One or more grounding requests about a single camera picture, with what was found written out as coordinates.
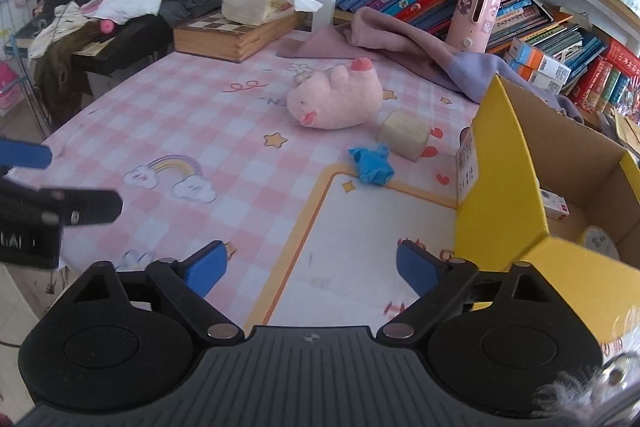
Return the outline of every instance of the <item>orange border line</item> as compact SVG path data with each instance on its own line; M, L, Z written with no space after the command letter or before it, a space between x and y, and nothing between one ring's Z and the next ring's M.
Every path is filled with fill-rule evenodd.
M268 324L271 319L271 315L273 315L280 301L280 297L284 292L284 288L289 281L291 272L300 257L300 252L302 252L306 243L306 238L316 222L316 217L318 217L322 203L324 203L329 188L338 174L357 177L355 170L346 164L329 165L318 176L318 181L316 181L316 185L311 190L305 208L300 212L293 230L282 248L282 253L273 266L273 269L271 269L271 274L254 304L254 309L249 313L247 320L244 322L244 331L246 333L249 333L254 325ZM456 209L455 199L440 196L421 188L412 187L411 185L393 180L391 180L386 187L396 192L402 192L403 194L420 198L421 200L431 201L431 203L436 203L454 210Z

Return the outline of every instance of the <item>gray garment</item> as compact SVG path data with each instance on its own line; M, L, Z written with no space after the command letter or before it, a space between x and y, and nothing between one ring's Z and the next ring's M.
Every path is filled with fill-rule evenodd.
M200 17L221 5L222 0L162 0L158 15L175 28L181 21Z

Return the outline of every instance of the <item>chessboard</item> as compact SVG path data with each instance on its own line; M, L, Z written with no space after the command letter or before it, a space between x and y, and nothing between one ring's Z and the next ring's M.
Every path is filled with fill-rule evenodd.
M197 28L200 30L213 30L219 32L230 32L244 34L255 30L258 26L247 26L226 19L221 12L209 13L198 20L187 24L187 28Z
M302 22L302 17L293 14L261 26L247 26L226 19L219 11L209 13L174 28L175 50L242 62L295 29Z

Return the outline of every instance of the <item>pink plush toy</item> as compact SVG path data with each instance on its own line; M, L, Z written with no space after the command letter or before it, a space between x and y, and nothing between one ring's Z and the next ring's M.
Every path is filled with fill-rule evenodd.
M306 127L342 129L375 120L382 107L382 86L368 58L351 66L300 73L287 95L287 108Z

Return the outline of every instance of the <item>white label sticker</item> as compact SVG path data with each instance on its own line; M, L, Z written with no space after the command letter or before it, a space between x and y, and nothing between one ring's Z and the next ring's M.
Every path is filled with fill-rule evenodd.
M479 176L478 156L476 156L476 144L471 127L466 131L460 149L456 153L456 163L458 165L458 204L460 204L476 184Z

